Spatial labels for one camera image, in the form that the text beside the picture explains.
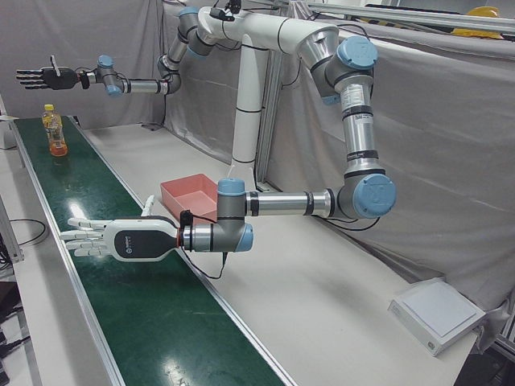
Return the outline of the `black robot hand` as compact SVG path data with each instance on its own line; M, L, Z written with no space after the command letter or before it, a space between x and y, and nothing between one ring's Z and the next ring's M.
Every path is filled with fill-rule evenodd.
M57 65L54 55L50 55L50 66L36 70L16 71L15 78L25 89L71 89L80 82L80 75L73 69Z

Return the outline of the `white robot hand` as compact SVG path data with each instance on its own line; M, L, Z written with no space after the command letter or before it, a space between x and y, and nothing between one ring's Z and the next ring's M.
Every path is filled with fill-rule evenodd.
M67 249L77 257L111 255L122 262L161 261L178 247L178 228L172 220L153 216L155 198L146 200L142 214L115 220L71 218L74 229L60 233Z

